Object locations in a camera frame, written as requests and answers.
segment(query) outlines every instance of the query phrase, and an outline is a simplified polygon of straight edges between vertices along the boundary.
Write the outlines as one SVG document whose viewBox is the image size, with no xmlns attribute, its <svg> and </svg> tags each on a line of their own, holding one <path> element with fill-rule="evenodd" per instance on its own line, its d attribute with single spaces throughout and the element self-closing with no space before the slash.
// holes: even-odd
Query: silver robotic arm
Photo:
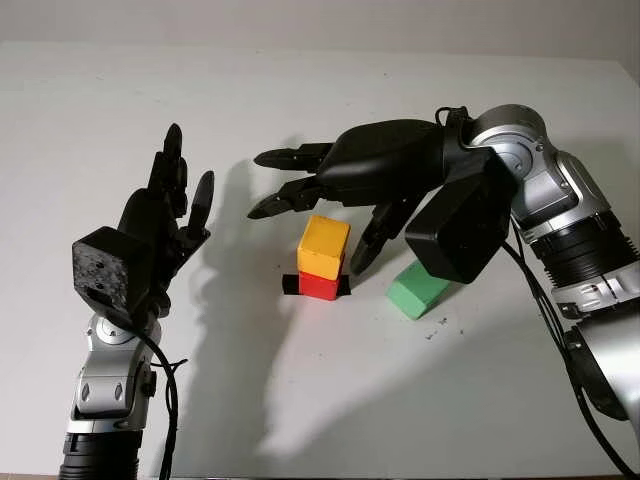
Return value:
<svg viewBox="0 0 640 480">
<path fill-rule="evenodd" d="M 579 377 L 602 413 L 628 419 L 640 445 L 640 261 L 582 166 L 549 141 L 528 107 L 478 117 L 469 147 L 491 146 L 519 180 L 511 204 L 521 236 L 544 263 Z"/>
<path fill-rule="evenodd" d="M 67 435 L 61 480 L 130 479 L 149 398 L 155 394 L 155 355 L 167 375 L 169 429 L 160 478 L 171 474 L 178 394 L 170 364 L 159 348 L 158 318 L 169 314 L 167 288 L 209 237 L 205 225 L 213 199 L 213 172 L 200 179 L 186 226 L 187 164 L 182 132 L 172 125 L 156 153 L 149 183 L 129 198 L 117 229 L 102 227 L 73 244 L 74 287 L 95 314 L 86 335 L 89 355 L 80 371 Z"/>
</svg>

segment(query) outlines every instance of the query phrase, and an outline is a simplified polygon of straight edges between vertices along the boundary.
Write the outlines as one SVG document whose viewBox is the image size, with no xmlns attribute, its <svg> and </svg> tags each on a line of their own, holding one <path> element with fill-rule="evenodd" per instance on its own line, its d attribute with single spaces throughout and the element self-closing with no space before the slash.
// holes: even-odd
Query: white table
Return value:
<svg viewBox="0 0 640 480">
<path fill-rule="evenodd" d="M 384 296 L 412 261 L 401 238 L 352 296 L 283 297 L 307 214 L 245 215 L 295 177 L 254 166 L 260 151 L 431 119 L 441 105 L 477 116 L 517 102 L 585 163 L 638 245 L 639 98 L 612 62 L 0 44 L 0 471 L 57 471 L 90 315 L 73 290 L 71 243 L 117 222 L 175 121 L 190 194 L 201 172 L 216 172 L 213 238 L 174 281 L 162 321 L 168 357 L 190 358 L 177 375 L 176 475 L 613 473 L 503 253 L 414 323 Z M 370 218 L 316 211 L 352 223 L 350 250 Z M 598 418 L 637 466 L 630 426 Z M 141 472 L 157 474 L 166 422 L 158 396 Z"/>
</svg>

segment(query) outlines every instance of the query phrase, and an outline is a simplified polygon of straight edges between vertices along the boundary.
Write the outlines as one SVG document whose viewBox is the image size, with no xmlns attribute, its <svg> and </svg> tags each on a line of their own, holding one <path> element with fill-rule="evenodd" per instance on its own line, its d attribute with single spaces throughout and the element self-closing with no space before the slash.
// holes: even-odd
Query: white surface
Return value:
<svg viewBox="0 0 640 480">
<path fill-rule="evenodd" d="M 413 323 L 384 297 L 412 258 L 402 239 L 352 296 L 284 298 L 307 215 L 245 219 L 285 178 L 248 161 L 260 151 L 506 102 L 543 115 L 638 244 L 639 91 L 613 62 L 1 44 L 0 470 L 56 471 L 89 319 L 71 243 L 117 222 L 176 121 L 190 192 L 205 169 L 217 182 L 213 238 L 174 281 L 163 321 L 168 357 L 191 359 L 178 373 L 176 475 L 612 473 L 505 255 Z M 352 249 L 370 209 L 319 207 L 352 223 Z M 600 420 L 637 466 L 630 427 Z M 165 429 L 158 397 L 143 472 L 157 473 Z"/>
<path fill-rule="evenodd" d="M 638 0 L 0 0 L 0 41 L 616 60 L 640 79 Z"/>
</svg>

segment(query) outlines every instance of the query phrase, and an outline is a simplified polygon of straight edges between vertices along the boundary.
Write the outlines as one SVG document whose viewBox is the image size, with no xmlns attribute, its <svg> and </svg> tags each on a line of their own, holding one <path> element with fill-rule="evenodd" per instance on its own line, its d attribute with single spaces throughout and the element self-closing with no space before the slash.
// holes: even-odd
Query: toy block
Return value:
<svg viewBox="0 0 640 480">
<path fill-rule="evenodd" d="M 336 280 L 350 229 L 348 223 L 312 215 L 298 244 L 298 271 Z"/>
<path fill-rule="evenodd" d="M 300 272 L 298 282 L 298 291 L 301 295 L 322 298 L 324 300 L 335 300 L 338 296 L 339 278 L 327 280 L 326 278 L 311 275 L 310 273 Z"/>
<path fill-rule="evenodd" d="M 387 290 L 387 297 L 409 318 L 417 320 L 429 310 L 449 285 L 448 280 L 432 277 L 419 261 L 398 275 Z"/>
</svg>

